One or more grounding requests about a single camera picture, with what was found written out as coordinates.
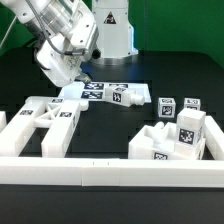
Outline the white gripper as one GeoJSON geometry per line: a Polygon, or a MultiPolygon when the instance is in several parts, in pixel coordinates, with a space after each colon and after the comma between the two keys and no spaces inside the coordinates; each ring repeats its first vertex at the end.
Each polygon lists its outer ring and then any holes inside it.
{"type": "Polygon", "coordinates": [[[80,68],[85,54],[85,49],[74,47],[67,38],[58,34],[51,38],[51,44],[48,41],[42,44],[35,59],[55,86],[64,87],[75,80],[91,82],[91,78],[80,68]]]}

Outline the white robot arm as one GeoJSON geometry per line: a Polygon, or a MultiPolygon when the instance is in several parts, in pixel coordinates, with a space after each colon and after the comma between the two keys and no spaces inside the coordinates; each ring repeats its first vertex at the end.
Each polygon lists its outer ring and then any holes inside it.
{"type": "Polygon", "coordinates": [[[34,60],[57,87],[89,83],[81,64],[97,49],[99,31],[82,0],[0,0],[38,39],[34,60]]]}

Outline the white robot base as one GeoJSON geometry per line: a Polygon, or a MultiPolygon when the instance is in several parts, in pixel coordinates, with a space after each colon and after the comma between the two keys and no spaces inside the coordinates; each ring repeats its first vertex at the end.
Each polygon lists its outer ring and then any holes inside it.
{"type": "Polygon", "coordinates": [[[99,30],[97,47],[101,55],[91,59],[101,65],[121,65],[137,60],[134,28],[128,19],[129,0],[92,0],[92,12],[99,30]]]}

